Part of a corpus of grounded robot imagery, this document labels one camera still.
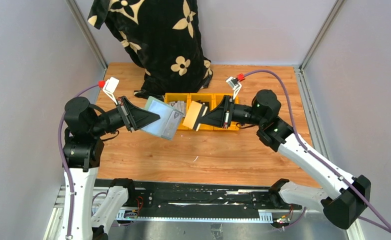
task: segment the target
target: wooden floor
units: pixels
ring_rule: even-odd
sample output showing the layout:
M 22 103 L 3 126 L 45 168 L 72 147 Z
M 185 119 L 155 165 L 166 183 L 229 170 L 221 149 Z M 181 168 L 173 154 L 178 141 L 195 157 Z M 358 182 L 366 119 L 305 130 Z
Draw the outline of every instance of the wooden floor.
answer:
M 213 80 L 209 88 L 200 93 L 231 93 L 225 83 L 228 76 L 259 68 L 272 70 L 282 78 L 290 94 L 297 129 L 310 143 L 292 67 L 213 65 Z M 144 69 L 132 63 L 111 63 L 105 79 L 120 80 L 114 93 L 116 97 L 126 96 L 134 105 L 144 107 L 147 100 L 133 94 L 143 84 L 143 76 Z M 261 89 L 271 89 L 277 94 L 282 104 L 279 116 L 290 123 L 284 92 L 278 81 L 267 73 L 251 75 L 243 82 L 238 95 L 240 104 L 250 105 Z M 114 107 L 102 92 L 96 104 L 104 110 Z M 270 186 L 278 179 L 286 178 L 298 184 L 319 186 L 296 164 L 264 146 L 256 136 L 255 127 L 238 132 L 177 131 L 172 141 L 143 131 L 121 130 L 116 139 L 105 143 L 100 165 L 98 177 L 104 179 Z

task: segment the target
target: floral cloth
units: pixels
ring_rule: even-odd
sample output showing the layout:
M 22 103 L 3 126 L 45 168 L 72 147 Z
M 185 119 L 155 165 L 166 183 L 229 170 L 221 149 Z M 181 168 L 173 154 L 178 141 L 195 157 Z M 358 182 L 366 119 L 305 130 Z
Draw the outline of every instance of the floral cloth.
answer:
M 212 79 L 203 56 L 197 0 L 94 0 L 88 22 L 105 24 L 132 61 L 145 69 L 135 96 L 196 93 Z

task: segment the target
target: gray wall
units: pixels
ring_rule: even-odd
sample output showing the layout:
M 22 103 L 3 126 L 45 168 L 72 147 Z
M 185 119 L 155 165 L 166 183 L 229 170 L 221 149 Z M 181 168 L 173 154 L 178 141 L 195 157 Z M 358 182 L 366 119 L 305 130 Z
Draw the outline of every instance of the gray wall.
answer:
M 305 73 L 332 161 L 371 180 L 371 203 L 391 223 L 391 0 L 346 1 Z
M 103 74 L 66 2 L 0 3 L 0 240 L 43 238 L 63 181 L 63 107 Z
M 92 0 L 76 0 L 87 19 Z M 299 64 L 335 0 L 198 0 L 204 55 L 217 64 Z M 103 25 L 90 26 L 104 58 L 131 62 Z

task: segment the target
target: yellow compartment tray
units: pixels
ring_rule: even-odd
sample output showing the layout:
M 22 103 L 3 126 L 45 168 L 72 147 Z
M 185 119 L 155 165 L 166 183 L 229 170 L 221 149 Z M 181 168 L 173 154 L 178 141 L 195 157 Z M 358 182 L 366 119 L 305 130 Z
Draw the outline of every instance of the yellow compartment tray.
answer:
M 232 93 L 166 93 L 164 97 L 165 103 L 170 102 L 176 102 L 176 101 L 184 101 L 186 102 L 186 111 L 188 111 L 188 108 L 190 107 L 190 103 L 192 101 L 201 101 L 206 102 L 209 104 L 209 111 L 215 109 L 222 101 L 222 98 L 225 95 L 232 96 Z M 240 101 L 238 99 L 238 96 L 235 98 L 235 103 L 238 104 Z M 182 118 L 181 123 L 178 126 L 178 130 L 192 130 L 189 129 L 186 126 L 183 126 L 182 123 L 184 121 L 184 118 Z M 237 127 L 236 122 L 232 122 L 231 125 L 228 128 L 221 128 L 221 127 L 213 127 L 206 124 L 202 124 L 199 128 L 199 130 L 210 130 L 210 131 L 238 131 L 239 128 Z

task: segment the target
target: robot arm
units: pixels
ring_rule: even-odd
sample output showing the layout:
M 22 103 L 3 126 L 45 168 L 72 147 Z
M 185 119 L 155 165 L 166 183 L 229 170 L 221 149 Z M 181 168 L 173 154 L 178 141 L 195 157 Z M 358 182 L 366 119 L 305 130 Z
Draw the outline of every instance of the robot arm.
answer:
M 67 184 L 66 192 L 70 194 L 65 196 L 59 240 L 107 239 L 112 222 L 116 219 L 121 206 L 135 201 L 133 181 L 127 178 L 114 179 L 104 202 L 91 217 L 94 183 L 104 148 L 100 137 L 106 133 L 113 134 L 122 127 L 126 127 L 130 132 L 137 131 L 160 119 L 158 114 L 134 106 L 125 96 L 113 102 L 116 107 L 108 112 L 104 112 L 98 106 L 90 104 L 88 99 L 80 96 L 72 98 L 64 107 L 64 121 L 68 127 L 64 136 L 63 153 L 73 179 L 74 192 L 70 193 L 70 186 Z M 68 183 L 66 172 L 64 178 Z M 71 219 L 66 217 L 70 210 L 73 212 Z
M 233 81 L 236 82 L 237 79 L 227 80 L 227 83 L 231 86 L 230 82 Z M 295 162 L 322 186 L 313 188 L 280 179 L 269 190 L 274 204 L 277 207 L 297 204 L 321 211 L 335 226 L 348 229 L 367 206 L 347 183 L 352 184 L 369 201 L 371 182 L 363 175 L 355 178 L 340 169 L 308 145 L 300 135 L 296 135 L 293 127 L 278 116 L 281 103 L 271 90 L 260 90 L 251 106 L 236 104 L 234 99 L 235 96 L 224 96 L 218 107 L 206 114 L 199 114 L 195 123 L 220 128 L 227 128 L 231 122 L 258 126 L 256 134 L 264 145 Z M 205 112 L 204 108 L 205 106 L 199 107 L 200 113 Z M 340 176 L 314 155 L 330 165 Z

